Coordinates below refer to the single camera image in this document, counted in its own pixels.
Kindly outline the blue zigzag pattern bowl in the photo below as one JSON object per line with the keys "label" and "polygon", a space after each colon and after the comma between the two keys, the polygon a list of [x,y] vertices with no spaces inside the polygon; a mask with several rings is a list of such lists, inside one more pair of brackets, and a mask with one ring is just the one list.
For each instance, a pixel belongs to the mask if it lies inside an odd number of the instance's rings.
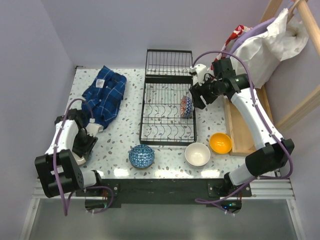
{"label": "blue zigzag pattern bowl", "polygon": [[184,95],[180,102],[180,117],[189,118],[194,110],[193,101],[190,97]]}

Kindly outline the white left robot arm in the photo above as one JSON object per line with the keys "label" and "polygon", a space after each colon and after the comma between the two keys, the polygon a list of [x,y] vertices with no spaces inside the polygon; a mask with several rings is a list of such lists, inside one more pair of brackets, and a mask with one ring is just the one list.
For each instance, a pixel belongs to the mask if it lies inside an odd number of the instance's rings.
{"label": "white left robot arm", "polygon": [[44,194],[48,198],[60,194],[54,172],[54,147],[56,147],[56,168],[63,193],[83,188],[92,196],[99,196],[104,190],[100,174],[96,170],[82,171],[98,138],[88,134],[81,110],[70,109],[66,121],[58,116],[54,121],[55,134],[44,155],[35,158],[34,164]]}

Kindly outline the cream striped rim bowl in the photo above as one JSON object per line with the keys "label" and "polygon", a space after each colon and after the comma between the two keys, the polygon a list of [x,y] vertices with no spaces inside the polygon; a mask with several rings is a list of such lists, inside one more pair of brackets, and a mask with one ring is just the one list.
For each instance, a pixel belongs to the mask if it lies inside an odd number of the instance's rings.
{"label": "cream striped rim bowl", "polygon": [[90,155],[78,156],[76,153],[72,153],[78,166],[82,166],[88,162]]}

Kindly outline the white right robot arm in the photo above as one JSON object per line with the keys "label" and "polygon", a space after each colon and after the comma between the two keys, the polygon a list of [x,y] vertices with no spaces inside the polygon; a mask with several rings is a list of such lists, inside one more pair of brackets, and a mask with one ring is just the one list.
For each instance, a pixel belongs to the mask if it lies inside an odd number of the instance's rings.
{"label": "white right robot arm", "polygon": [[219,96],[226,96],[242,115],[252,135],[255,151],[245,157],[245,163],[223,177],[219,191],[233,197],[241,185],[284,167],[294,150],[291,139],[284,139],[264,111],[256,90],[246,73],[236,74],[229,58],[213,62],[213,73],[198,64],[190,67],[197,83],[189,91],[193,106],[204,109]]}

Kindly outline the blue triangle pattern bowl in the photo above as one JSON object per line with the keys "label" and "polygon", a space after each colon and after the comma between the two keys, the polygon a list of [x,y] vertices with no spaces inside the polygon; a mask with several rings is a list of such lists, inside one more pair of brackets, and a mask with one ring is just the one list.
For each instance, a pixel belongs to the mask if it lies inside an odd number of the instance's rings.
{"label": "blue triangle pattern bowl", "polygon": [[145,169],[154,163],[155,152],[148,145],[140,144],[130,150],[128,160],[133,167]]}

